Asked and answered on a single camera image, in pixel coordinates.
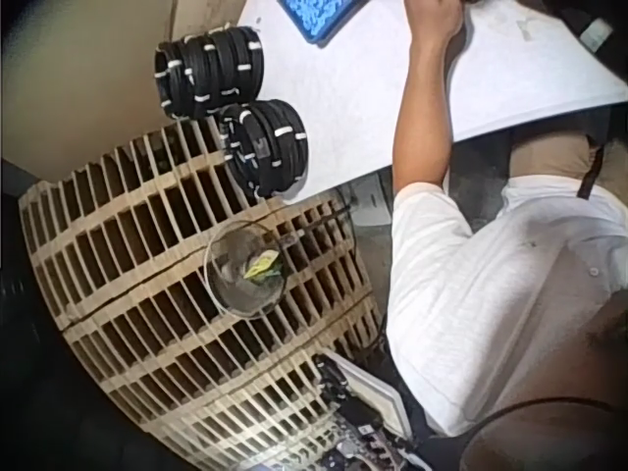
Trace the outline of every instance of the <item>black wire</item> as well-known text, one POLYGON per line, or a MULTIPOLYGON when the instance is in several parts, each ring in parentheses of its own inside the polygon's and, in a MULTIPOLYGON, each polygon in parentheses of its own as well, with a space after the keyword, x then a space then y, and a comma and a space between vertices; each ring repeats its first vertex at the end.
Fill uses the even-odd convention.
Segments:
POLYGON ((235 52, 235 87, 239 90, 237 103, 247 103, 254 100, 252 64, 248 57, 248 41, 246 35, 238 27, 230 27, 225 31, 235 52))
POLYGON ((181 60, 182 65, 177 67, 177 72, 181 73, 182 82, 179 89, 179 95, 181 98, 181 102, 183 104, 183 115, 184 116, 193 116, 194 114, 194 89, 192 87, 189 78, 185 75, 185 61, 183 60, 183 54, 185 54, 186 49, 183 45, 182 41, 176 41, 173 43, 175 47, 175 54, 181 60))
POLYGON ((203 52, 205 53, 205 60, 207 61, 207 77, 210 99, 206 102, 205 113, 212 114, 223 106, 224 101, 222 95, 220 94, 221 79, 218 53, 216 52, 216 45, 214 44, 211 36, 201 35, 198 36, 198 39, 203 45, 203 52))
POLYGON ((175 117, 186 116, 186 96, 183 74, 183 60, 178 47, 171 42, 162 42, 159 49, 163 51, 168 60, 168 77, 170 97, 172 100, 172 113, 175 117))
POLYGON ((287 191, 305 173, 307 139, 296 140, 294 126, 300 135, 304 128, 286 109, 284 102, 255 101, 225 107, 218 116, 229 171, 248 196, 287 191))
POLYGON ((309 145, 307 142, 307 134, 305 133, 305 126, 303 125, 301 118, 298 116, 298 113, 296 113, 291 105, 282 100, 271 100, 271 103, 282 110, 288 119, 289 125, 292 127, 293 136, 298 150, 297 158, 294 161, 294 174, 295 179, 299 180, 305 174, 309 154, 309 145))
POLYGON ((276 191, 280 191, 283 186, 283 169, 281 150, 279 143, 275 139, 275 129, 269 121, 269 116, 263 113, 258 106, 251 104, 249 110, 255 120, 259 123, 265 134, 265 140, 268 144, 270 153, 266 157, 260 156, 257 149, 255 154, 257 157, 257 163, 259 164, 259 189, 258 195, 262 198, 270 198, 276 191))
POLYGON ((163 42, 155 52, 160 105, 171 118, 202 119, 259 93, 264 54, 248 26, 163 42))
POLYGON ((231 41, 224 31, 213 32, 211 38, 218 55, 220 93, 225 101, 230 100, 230 103, 236 103, 237 96, 232 95, 238 93, 239 90, 236 90, 236 61, 231 41))
POLYGON ((164 51, 159 47, 155 50, 155 82, 162 109, 166 115, 172 117, 173 100, 170 94, 170 74, 168 71, 168 59, 164 51))
POLYGON ((248 49, 249 62, 252 66, 251 74, 253 81, 251 100, 254 100, 257 98, 257 95, 259 95, 259 90, 262 88, 262 80, 264 79, 264 51, 261 48, 262 42, 259 39, 259 35, 253 30, 253 28, 249 26, 242 26, 239 29, 248 41, 246 46, 248 49), (252 48, 253 44, 259 44, 260 47, 252 48))
POLYGON ((188 37, 181 43, 184 74, 193 90, 192 118, 200 120, 206 116, 207 102, 211 98, 211 76, 204 43, 199 37, 188 37))
POLYGON ((262 128, 266 130, 273 153, 271 165, 273 167, 272 175, 275 180, 270 184, 275 191, 286 191, 294 183, 292 161, 296 158, 296 145, 291 131, 282 133, 279 136, 276 135, 276 131, 288 129, 288 120, 277 113, 270 103, 256 101, 251 103, 250 109, 255 116, 257 114, 260 115, 258 118, 260 121, 263 120, 268 125, 267 128, 264 126, 262 128), (276 145, 275 151, 272 148, 273 143, 276 145))

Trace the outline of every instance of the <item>person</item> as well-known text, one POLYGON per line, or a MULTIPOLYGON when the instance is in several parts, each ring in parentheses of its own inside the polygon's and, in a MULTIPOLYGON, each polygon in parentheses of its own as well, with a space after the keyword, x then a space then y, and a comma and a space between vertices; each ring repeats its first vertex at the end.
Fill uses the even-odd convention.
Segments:
POLYGON ((409 70, 393 146, 392 358, 428 423, 456 436, 507 405, 574 396, 628 406, 628 149, 523 134, 497 218, 472 234, 443 182, 446 52, 460 0, 405 0, 409 70))

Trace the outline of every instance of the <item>wooden slat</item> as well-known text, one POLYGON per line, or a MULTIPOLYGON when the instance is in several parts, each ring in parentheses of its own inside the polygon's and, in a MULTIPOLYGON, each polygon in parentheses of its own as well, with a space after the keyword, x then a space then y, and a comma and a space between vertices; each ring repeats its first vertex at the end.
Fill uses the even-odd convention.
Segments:
POLYGON ((201 469, 309 466, 337 438, 312 355, 359 356, 381 316, 345 216, 288 250, 266 316, 216 309, 200 270, 217 231, 253 221, 279 237, 342 206, 246 197, 216 133, 177 122, 38 183, 20 200, 30 261, 83 368, 143 430, 201 469))

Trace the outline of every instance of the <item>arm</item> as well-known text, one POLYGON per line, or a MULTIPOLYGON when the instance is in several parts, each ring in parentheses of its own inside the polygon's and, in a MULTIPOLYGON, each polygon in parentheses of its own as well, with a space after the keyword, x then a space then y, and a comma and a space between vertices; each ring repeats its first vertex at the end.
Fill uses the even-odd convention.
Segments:
POLYGON ((405 0, 410 67, 394 136, 395 192, 411 183, 443 185, 451 151, 445 52, 463 21, 461 0, 405 0))

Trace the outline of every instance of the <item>blue tray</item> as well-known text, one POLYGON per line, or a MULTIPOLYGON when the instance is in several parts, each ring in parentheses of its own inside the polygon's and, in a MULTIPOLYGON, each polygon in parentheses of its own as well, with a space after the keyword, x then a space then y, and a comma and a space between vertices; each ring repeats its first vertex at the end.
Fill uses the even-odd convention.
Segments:
POLYGON ((325 45, 368 0, 279 0, 307 42, 325 45))

